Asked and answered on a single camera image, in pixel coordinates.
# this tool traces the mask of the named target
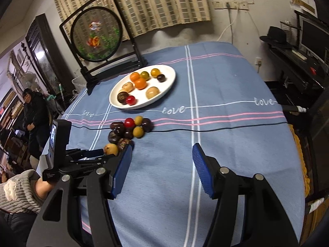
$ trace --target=wall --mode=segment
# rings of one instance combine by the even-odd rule
[[[215,10],[213,0],[208,0],[211,10],[212,21],[200,22],[152,31],[136,38],[142,53],[153,52],[158,49],[171,46],[185,45],[200,41],[216,41],[229,24],[228,10]],[[291,0],[247,0],[254,2],[249,5],[248,11],[239,11],[239,15],[233,27],[233,44],[254,64],[256,57],[262,57],[260,76],[264,80],[275,80],[278,77],[274,64],[270,59],[267,45],[259,40],[259,35],[266,35],[269,26],[280,26],[280,21],[293,21],[294,12],[290,7]],[[235,18],[236,10],[232,11],[232,19]],[[27,31],[35,16],[45,13],[56,43],[66,60],[67,65],[75,75],[80,75],[80,67],[75,61],[67,46],[60,30],[61,20],[57,14],[53,0],[34,0],[24,20],[24,28]],[[222,37],[222,41],[231,41],[230,29]],[[128,51],[127,44],[122,45],[121,52]]]
[[[6,96],[12,84],[7,77],[9,53],[0,59],[0,101]]]

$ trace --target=black jacket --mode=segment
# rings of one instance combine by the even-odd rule
[[[37,128],[44,124],[49,124],[49,115],[46,101],[39,92],[33,92],[31,102],[24,104],[24,120],[23,127],[27,130],[27,126],[33,123]]]

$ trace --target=black cable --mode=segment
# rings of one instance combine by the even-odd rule
[[[230,4],[227,3],[226,6],[227,6],[227,9],[228,9],[228,17],[230,19],[230,24],[232,24]],[[231,43],[233,44],[233,28],[232,28],[232,25],[230,27],[231,27],[231,38],[232,38]]]
[[[189,132],[214,132],[214,131],[220,131],[220,130],[226,130],[226,129],[235,129],[235,128],[244,128],[244,127],[256,127],[256,126],[267,126],[267,125],[276,125],[276,124],[287,124],[286,121],[283,122],[277,122],[277,123],[265,123],[265,124],[253,124],[253,125],[242,125],[242,126],[235,126],[235,127],[224,127],[224,128],[217,128],[217,129],[210,129],[210,130],[192,130],[192,129],[182,129],[182,128],[177,128],[177,129],[171,129],[171,130],[161,130],[161,131],[151,131],[150,133],[166,133],[166,132],[174,132],[174,131],[189,131]],[[76,128],[86,128],[88,130],[111,130],[111,128],[96,128],[96,129],[91,129],[86,126],[75,126],[72,125],[73,127]]]

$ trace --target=blue tablecloth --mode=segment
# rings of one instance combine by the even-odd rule
[[[89,128],[105,128],[136,115],[151,119],[155,130],[240,128],[150,133],[135,139],[122,193],[109,202],[122,245],[203,245],[216,201],[204,193],[194,168],[191,148],[196,142],[236,174],[262,173],[299,238],[305,204],[300,161],[281,106],[254,68],[232,44],[222,42],[166,48],[145,58],[149,65],[167,64],[177,73],[162,99],[139,110],[116,109],[109,94],[123,77],[118,76],[96,86],[91,96],[80,93],[63,118]],[[68,148],[103,148],[108,133],[72,127]],[[90,231],[87,202],[81,201],[83,228]],[[240,198],[235,244],[241,235],[243,202]]]

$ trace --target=pink stripe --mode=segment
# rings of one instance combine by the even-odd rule
[[[177,123],[177,122],[165,122],[165,123],[158,123],[154,126],[161,126],[166,124],[180,124],[180,125],[187,125],[187,126],[196,126],[196,125],[205,125],[205,124],[216,124],[219,122],[236,122],[236,121],[245,121],[245,120],[264,120],[264,119],[276,119],[276,118],[282,118],[284,115],[277,115],[277,116],[271,116],[271,117],[254,117],[254,118],[241,118],[241,119],[234,119],[234,120],[219,120],[219,121],[208,121],[208,122],[202,122],[199,124],[187,124],[187,123]]]
[[[231,118],[231,117],[242,116],[242,115],[260,115],[260,114],[277,114],[277,113],[282,113],[282,111],[272,111],[272,112],[244,112],[244,113],[238,113],[238,114],[233,114],[233,115],[208,116],[208,117],[201,117],[201,118],[189,119],[189,120],[177,120],[177,119],[161,118],[161,119],[156,119],[156,120],[154,120],[152,122],[162,121],[162,120],[171,120],[171,121],[196,121],[196,120],[205,120],[205,119],[212,119],[212,118]]]
[[[88,226],[88,225],[87,225],[86,223],[84,223],[83,221],[81,221],[81,223],[82,223],[83,225],[85,225],[87,228],[91,229],[90,226]]]
[[[231,117],[242,116],[242,115],[263,115],[263,114],[277,114],[277,113],[282,113],[282,111],[244,112],[244,113],[238,113],[238,114],[232,114],[232,115],[208,116],[208,117],[201,117],[201,118],[196,118],[196,119],[183,119],[183,120],[181,120],[181,119],[161,118],[161,119],[153,120],[152,122],[162,121],[162,120],[171,120],[171,121],[196,121],[196,120],[204,120],[204,119],[212,119],[212,118],[231,118]],[[111,124],[113,121],[124,121],[124,120],[125,119],[113,119],[113,120],[105,121],[104,124]],[[69,119],[68,121],[76,121],[76,122],[81,122],[81,123],[84,123],[84,124],[96,123],[96,124],[90,124],[90,125],[98,125],[98,123],[101,122],[101,121],[88,121],[86,119],[82,119],[82,120]]]
[[[240,57],[240,58],[245,58],[244,56],[238,56],[238,55],[232,55],[232,54],[226,54],[226,53],[217,53],[217,54],[209,54],[209,55],[203,55],[203,56],[192,57],[191,59],[200,59],[200,58],[216,57],[216,56],[228,56],[228,57]],[[177,63],[177,62],[185,61],[185,60],[187,60],[186,57],[185,57],[185,58],[176,59],[176,60],[173,60],[173,61],[162,62],[162,63],[159,63],[158,65],[173,64],[173,63]]]

